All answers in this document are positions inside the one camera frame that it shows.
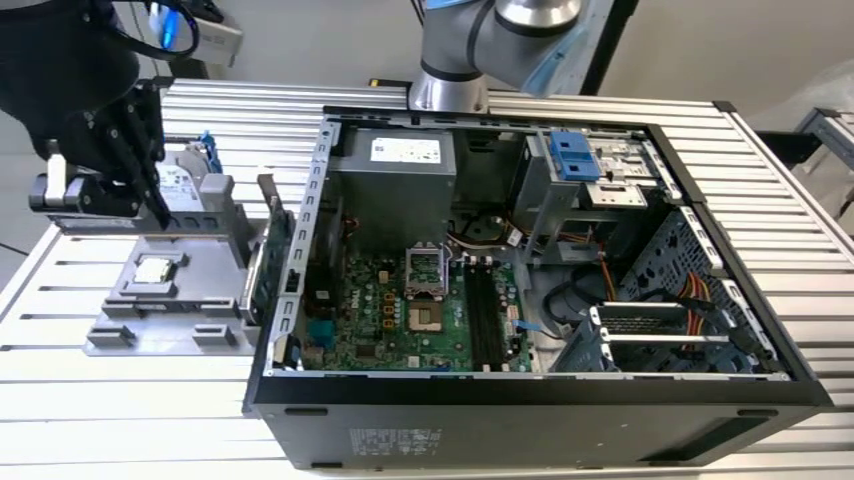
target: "white wall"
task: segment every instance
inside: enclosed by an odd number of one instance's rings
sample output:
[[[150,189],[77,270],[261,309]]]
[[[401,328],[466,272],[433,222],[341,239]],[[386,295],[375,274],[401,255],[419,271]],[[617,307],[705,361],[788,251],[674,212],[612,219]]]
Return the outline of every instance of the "white wall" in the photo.
[[[602,94],[729,100],[749,116],[853,57],[852,0],[641,0]]]
[[[409,0],[218,0],[245,31],[230,80],[366,86],[421,71]]]

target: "sticker label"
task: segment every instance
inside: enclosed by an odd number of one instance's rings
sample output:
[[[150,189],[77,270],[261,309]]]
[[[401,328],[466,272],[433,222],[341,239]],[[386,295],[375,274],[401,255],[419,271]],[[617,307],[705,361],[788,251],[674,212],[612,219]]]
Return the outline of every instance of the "sticker label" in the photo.
[[[510,244],[510,246],[518,247],[521,241],[522,241],[522,232],[514,228],[513,232],[510,232],[510,236],[508,237],[508,243]]]
[[[202,212],[205,206],[193,176],[178,165],[158,164],[161,174],[161,195],[174,212]]]
[[[441,428],[351,428],[354,455],[433,456],[439,449]]]
[[[442,163],[439,140],[375,138],[371,142],[373,162]]]
[[[166,310],[166,305],[159,305],[157,303],[141,303],[137,305],[138,310]]]

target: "aluminum extrusion table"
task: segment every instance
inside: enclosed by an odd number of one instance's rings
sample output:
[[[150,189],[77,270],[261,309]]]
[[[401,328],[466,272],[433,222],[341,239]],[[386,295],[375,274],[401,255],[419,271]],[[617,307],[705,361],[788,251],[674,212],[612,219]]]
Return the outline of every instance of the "aluminum extrusion table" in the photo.
[[[251,216],[266,214],[262,172],[286,208],[299,207],[323,105],[405,108],[406,94],[185,80],[170,89],[167,135],[217,136]],[[492,107],[662,125],[837,411],[702,469],[295,472],[263,422],[241,415],[250,357],[83,354],[135,239],[65,237],[53,227],[0,295],[0,478],[854,477],[854,245],[741,116],[710,102],[505,92]]]

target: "orange wire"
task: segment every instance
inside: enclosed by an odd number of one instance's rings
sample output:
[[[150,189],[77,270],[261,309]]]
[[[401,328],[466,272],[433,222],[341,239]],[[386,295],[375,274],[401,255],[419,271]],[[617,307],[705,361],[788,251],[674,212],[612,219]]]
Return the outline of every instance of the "orange wire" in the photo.
[[[704,296],[705,296],[705,300],[708,302],[712,302],[712,293],[709,292],[709,285],[706,284],[706,282],[700,279],[700,283],[704,286]],[[702,335],[704,333],[704,323],[706,322],[705,318],[700,318],[700,325],[697,326],[697,335]]]
[[[600,264],[602,265],[602,276],[605,277],[605,296],[609,301],[614,301],[617,299],[617,292],[614,290],[614,282],[612,281],[612,274],[609,272],[609,265],[605,262],[605,245],[600,243]]]

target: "yellow wire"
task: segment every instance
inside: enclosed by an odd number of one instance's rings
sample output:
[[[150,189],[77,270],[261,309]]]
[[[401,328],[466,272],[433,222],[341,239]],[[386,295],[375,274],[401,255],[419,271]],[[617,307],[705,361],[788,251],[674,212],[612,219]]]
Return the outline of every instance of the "yellow wire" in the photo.
[[[706,301],[710,302],[712,301],[712,293],[709,292],[709,285],[706,285],[706,282],[704,281],[704,279],[700,279],[700,284],[704,287],[704,292],[706,293]],[[704,333],[704,322],[706,321],[706,319],[701,316],[700,317],[700,325],[697,327],[697,334],[702,335]]]

